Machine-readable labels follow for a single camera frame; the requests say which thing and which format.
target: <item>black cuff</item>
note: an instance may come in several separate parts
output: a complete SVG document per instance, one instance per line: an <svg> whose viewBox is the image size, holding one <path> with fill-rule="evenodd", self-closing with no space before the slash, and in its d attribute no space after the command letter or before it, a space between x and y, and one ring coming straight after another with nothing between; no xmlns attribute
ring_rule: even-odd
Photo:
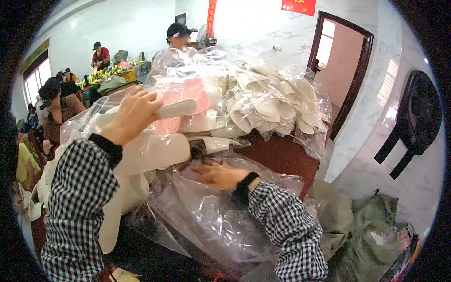
<svg viewBox="0 0 451 282"><path fill-rule="evenodd" d="M251 172L236 185L236 189L233 191L231 199L231 202L236 208L247 209L249 206L249 185L258 176L258 173Z"/></svg>
<svg viewBox="0 0 451 282"><path fill-rule="evenodd" d="M102 148L108 155L108 163L110 165L111 170L113 170L119 162L122 160L122 146L115 145L110 140L106 139L103 136L97 135L95 133L89 136L89 140L93 141L97 146Z"/></svg>

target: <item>doorway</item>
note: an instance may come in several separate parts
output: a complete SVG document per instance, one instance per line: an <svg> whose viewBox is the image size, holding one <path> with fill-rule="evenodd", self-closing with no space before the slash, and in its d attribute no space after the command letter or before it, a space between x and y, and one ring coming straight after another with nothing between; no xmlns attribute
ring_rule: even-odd
<svg viewBox="0 0 451 282"><path fill-rule="evenodd" d="M359 93L368 68L374 35L332 14L319 11L308 67L316 72L332 104L334 140Z"/></svg>

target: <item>black cap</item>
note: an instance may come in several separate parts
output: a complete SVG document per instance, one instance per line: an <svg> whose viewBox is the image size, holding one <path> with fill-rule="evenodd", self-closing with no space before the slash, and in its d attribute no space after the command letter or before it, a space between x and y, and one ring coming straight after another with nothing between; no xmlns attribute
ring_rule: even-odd
<svg viewBox="0 0 451 282"><path fill-rule="evenodd" d="M97 47L100 47L100 42L99 42L99 41L97 41L96 43L94 43L94 49L93 49L93 51L96 50Z"/></svg>
<svg viewBox="0 0 451 282"><path fill-rule="evenodd" d="M184 36L184 35L190 35L191 32L192 31L190 31L185 25L183 25L181 23L173 23L172 25L169 26L168 31L166 32L166 35L169 38L178 33L177 36L175 36L175 37L179 37L179 36Z"/></svg>

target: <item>red string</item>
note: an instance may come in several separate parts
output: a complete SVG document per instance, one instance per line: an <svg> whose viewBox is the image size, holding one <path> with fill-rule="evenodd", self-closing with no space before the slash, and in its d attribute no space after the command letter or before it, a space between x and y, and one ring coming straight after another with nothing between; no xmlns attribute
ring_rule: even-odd
<svg viewBox="0 0 451 282"><path fill-rule="evenodd" d="M218 275L216 275L215 280L213 280L213 282L217 282L219 278L223 277L224 275L220 272L218 272Z"/></svg>

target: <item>red shirt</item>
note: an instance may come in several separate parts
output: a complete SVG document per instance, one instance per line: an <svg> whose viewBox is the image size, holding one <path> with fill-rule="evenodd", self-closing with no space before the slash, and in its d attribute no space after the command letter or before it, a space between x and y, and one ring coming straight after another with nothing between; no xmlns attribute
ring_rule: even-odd
<svg viewBox="0 0 451 282"><path fill-rule="evenodd" d="M100 54L97 54L97 51L94 52L92 55L92 60L95 62L97 57L102 57L102 60L104 60L106 57L110 55L110 52L105 47L102 47L102 51Z"/></svg>

